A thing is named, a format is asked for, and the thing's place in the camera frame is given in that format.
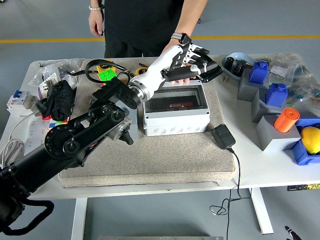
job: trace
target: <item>blue block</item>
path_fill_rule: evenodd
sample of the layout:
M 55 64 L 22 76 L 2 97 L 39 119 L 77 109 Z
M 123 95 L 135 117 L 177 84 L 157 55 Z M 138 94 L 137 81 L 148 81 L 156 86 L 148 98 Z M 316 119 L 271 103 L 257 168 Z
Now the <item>blue block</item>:
M 287 86 L 283 83 L 272 83 L 265 95 L 265 104 L 281 107 L 288 97 Z
M 264 80 L 266 79 L 268 73 L 269 65 L 264 61 L 256 61 L 250 72 L 249 82 L 256 84 L 264 84 Z

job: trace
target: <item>smartwatch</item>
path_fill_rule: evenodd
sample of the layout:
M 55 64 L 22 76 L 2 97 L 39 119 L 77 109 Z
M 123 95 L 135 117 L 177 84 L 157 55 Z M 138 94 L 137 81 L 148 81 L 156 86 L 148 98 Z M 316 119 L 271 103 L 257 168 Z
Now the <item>smartwatch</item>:
M 186 33 L 173 33 L 171 36 L 172 39 L 178 39 L 181 44 L 189 44 L 191 43 L 191 37 Z

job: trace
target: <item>yellow ball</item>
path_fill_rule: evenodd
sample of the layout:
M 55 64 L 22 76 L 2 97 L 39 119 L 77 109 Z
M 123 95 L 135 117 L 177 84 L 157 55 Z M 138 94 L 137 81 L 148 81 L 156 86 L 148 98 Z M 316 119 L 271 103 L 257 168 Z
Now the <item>yellow ball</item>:
M 301 141 L 305 150 L 309 154 L 316 154 L 320 152 L 320 129 L 313 126 L 307 126 L 302 129 Z

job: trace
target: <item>human hand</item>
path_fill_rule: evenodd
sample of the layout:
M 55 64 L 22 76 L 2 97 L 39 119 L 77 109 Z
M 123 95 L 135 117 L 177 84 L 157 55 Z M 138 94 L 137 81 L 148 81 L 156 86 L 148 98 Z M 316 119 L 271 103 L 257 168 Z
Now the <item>human hand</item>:
M 167 51 L 169 48 L 171 48 L 174 45 L 180 45 L 181 43 L 179 42 L 178 39 L 175 38 L 171 38 L 170 42 L 165 46 L 165 48 L 163 49 L 162 53 L 163 54 L 165 51 Z M 184 82 L 186 84 L 188 84 L 190 82 L 190 78 L 186 78 L 186 79 L 180 79 L 178 81 L 171 81 L 170 83 L 174 84 L 175 82 L 177 82 L 178 84 L 182 85 Z
M 100 38 L 103 36 L 102 23 L 104 22 L 104 13 L 103 11 L 90 11 L 89 16 L 89 27 L 90 32 Z

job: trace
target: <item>black object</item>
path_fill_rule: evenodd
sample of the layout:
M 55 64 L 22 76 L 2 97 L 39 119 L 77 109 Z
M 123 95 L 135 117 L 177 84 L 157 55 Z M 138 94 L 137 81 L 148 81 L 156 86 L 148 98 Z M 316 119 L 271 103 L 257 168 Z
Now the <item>black object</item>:
M 74 91 L 68 82 L 63 80 L 49 88 L 48 97 L 39 100 L 35 105 L 43 118 L 51 116 L 55 121 L 64 121 L 71 116 L 74 105 Z
M 219 75 L 223 73 L 222 67 L 220 67 L 218 64 L 215 68 L 211 69 L 210 71 L 204 72 L 196 77 L 196 79 L 199 79 L 202 83 L 208 83 L 212 79 L 215 79 Z
M 290 236 L 293 238 L 293 240 L 302 240 L 298 234 L 296 234 L 292 229 L 288 226 L 284 226 L 285 230 L 290 234 Z
M 307 184 L 289 185 L 289 186 L 286 187 L 286 190 L 288 192 L 290 192 L 290 191 L 299 191 L 299 190 L 308 190 L 308 185 Z
M 54 209 L 52 202 L 27 198 L 62 170 L 83 167 L 87 157 L 107 137 L 119 137 L 128 145 L 133 144 L 128 132 L 130 124 L 124 121 L 125 112 L 109 99 L 118 101 L 124 100 L 121 96 L 128 97 L 131 100 L 128 99 L 127 103 L 134 102 L 137 106 L 135 99 L 139 97 L 116 79 L 113 78 L 101 94 L 95 93 L 94 105 L 87 113 L 69 120 L 67 124 L 55 126 L 47 133 L 44 144 L 11 165 L 3 169 L 0 167 L 0 233 L 26 234 L 49 216 Z M 89 121 L 88 127 L 82 125 L 86 120 Z M 27 227 L 12 230 L 9 226 L 22 214 L 25 205 L 44 206 L 46 209 Z
M 232 65 L 234 64 L 234 61 L 235 59 L 233 57 L 228 57 L 226 60 L 225 60 L 225 63 L 224 63 L 224 68 L 227 69 L 228 71 L 231 70 L 232 68 Z
M 236 143 L 231 132 L 223 123 L 212 129 L 211 135 L 221 149 L 230 149 Z
M 140 103 L 138 95 L 116 77 L 107 81 L 101 89 L 92 94 L 91 107 L 89 110 L 95 109 L 109 100 L 114 103 L 120 100 L 131 109 L 137 109 Z
M 177 81 L 180 79 L 193 78 L 198 75 L 197 71 L 191 71 L 191 66 L 174 68 L 170 71 L 161 71 L 162 77 L 166 82 Z
M 181 39 L 179 40 L 181 44 L 189 44 L 191 43 L 191 37 L 188 34 L 182 33 Z
M 233 70 L 233 74 L 237 77 L 241 77 L 244 70 L 245 70 L 245 66 L 241 63 L 237 63 Z

